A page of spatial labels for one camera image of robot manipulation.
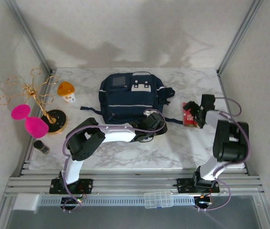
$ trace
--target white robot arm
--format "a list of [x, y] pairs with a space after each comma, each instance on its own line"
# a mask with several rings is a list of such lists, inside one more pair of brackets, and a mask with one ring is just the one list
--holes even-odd
[[231, 122], [221, 111], [215, 110], [214, 95], [202, 95], [201, 105], [189, 102], [184, 109], [190, 111], [198, 126], [208, 124], [216, 129], [213, 143], [213, 156], [193, 174], [192, 187], [213, 188], [218, 176], [229, 164], [239, 164], [248, 155], [247, 140], [249, 125], [243, 122]]
[[[100, 131], [104, 133], [104, 141], [102, 143], [106, 142], [116, 142], [116, 141], [122, 141], [122, 142], [131, 142], [135, 136], [136, 133], [133, 130], [123, 129], [110, 129], [110, 128], [100, 128]], [[73, 182], [76, 182], [79, 179], [79, 173], [81, 170], [81, 167], [83, 165], [84, 160], [78, 161], [78, 160], [69, 160], [67, 164], [66, 169], [66, 183], [71, 184]]]

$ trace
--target marble surface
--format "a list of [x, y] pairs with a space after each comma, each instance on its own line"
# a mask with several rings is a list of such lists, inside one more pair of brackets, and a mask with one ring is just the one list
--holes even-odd
[[[42, 140], [49, 148], [48, 155], [33, 149], [29, 169], [62, 169], [65, 156], [62, 144], [65, 136], [89, 117], [103, 124], [100, 115], [92, 111], [82, 111], [88, 106], [100, 110], [98, 90], [101, 81], [112, 73], [148, 71], [158, 76], [167, 87], [172, 87], [176, 95], [164, 106], [166, 117], [182, 120], [182, 103], [190, 100], [200, 104], [202, 94], [222, 97], [220, 84], [213, 68], [58, 68], [56, 75], [60, 82], [68, 81], [75, 87], [76, 101], [67, 103], [57, 95], [58, 84], [52, 85], [50, 93], [54, 101], [47, 110], [60, 109], [68, 117], [67, 127], [60, 134], [46, 135]], [[224, 100], [216, 101], [216, 108], [226, 110]], [[212, 155], [215, 129], [205, 125], [203, 129], [167, 123], [168, 131], [156, 136], [149, 143], [111, 142], [102, 144], [98, 150], [84, 161], [82, 169], [154, 169], [154, 168], [197, 168]]]

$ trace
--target red packet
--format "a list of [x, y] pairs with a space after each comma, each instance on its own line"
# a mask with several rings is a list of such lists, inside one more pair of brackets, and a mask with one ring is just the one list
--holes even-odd
[[183, 121], [184, 121], [184, 126], [195, 126], [197, 127], [197, 122], [194, 121], [193, 116], [191, 115], [191, 113], [189, 111], [185, 111], [183, 109]]

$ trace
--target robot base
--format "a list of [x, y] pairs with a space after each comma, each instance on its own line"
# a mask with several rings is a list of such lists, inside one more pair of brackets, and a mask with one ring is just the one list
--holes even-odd
[[220, 193], [219, 184], [216, 182], [213, 187], [197, 187], [194, 186], [192, 178], [179, 178], [177, 179], [177, 187], [179, 194], [193, 194], [193, 193]]
[[[63, 186], [62, 178], [56, 178], [51, 181], [50, 194], [68, 194]], [[91, 194], [93, 188], [92, 179], [79, 179], [78, 181], [67, 185], [69, 191], [76, 194]]]

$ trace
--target gray floor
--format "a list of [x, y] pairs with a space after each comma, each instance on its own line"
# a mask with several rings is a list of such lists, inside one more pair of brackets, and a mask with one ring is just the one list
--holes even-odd
[[[214, 198], [215, 204], [227, 197]], [[197, 212], [193, 206], [163, 209], [144, 207], [83, 207], [63, 213], [42, 207], [38, 214], [14, 211], [9, 229], [260, 229], [251, 196], [233, 197], [224, 208]]]

